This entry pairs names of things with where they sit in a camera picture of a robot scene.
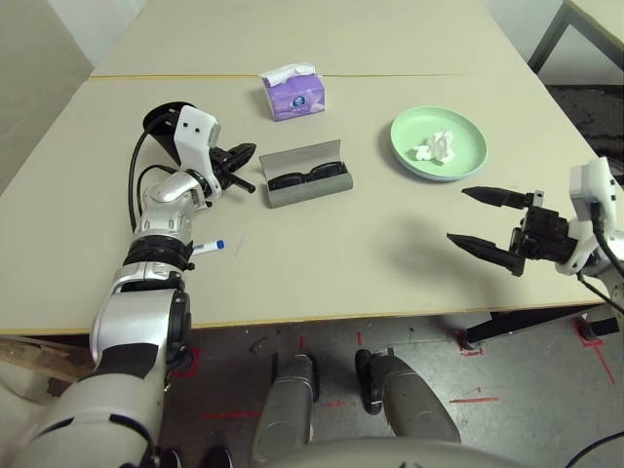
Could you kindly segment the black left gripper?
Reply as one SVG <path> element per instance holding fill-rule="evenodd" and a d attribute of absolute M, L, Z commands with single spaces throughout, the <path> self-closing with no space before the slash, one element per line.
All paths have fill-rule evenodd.
<path fill-rule="evenodd" d="M 245 142 L 224 150 L 219 147 L 210 149 L 210 159 L 213 173 L 222 190 L 235 185 L 248 193 L 255 192 L 255 186 L 236 175 L 242 167 L 252 159 L 256 150 L 256 144 Z"/>

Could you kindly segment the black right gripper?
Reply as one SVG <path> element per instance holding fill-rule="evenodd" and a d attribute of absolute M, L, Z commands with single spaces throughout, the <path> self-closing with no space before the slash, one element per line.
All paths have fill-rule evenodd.
<path fill-rule="evenodd" d="M 512 231 L 510 252 L 474 236 L 448 233 L 447 238 L 465 252 L 502 266 L 517 277 L 524 273 L 525 258 L 565 263 L 571 257 L 573 239 L 568 236 L 569 223 L 558 212 L 541 208 L 541 191 L 520 193 L 499 187 L 474 186 L 461 192 L 498 208 L 528 209 L 520 226 Z"/>

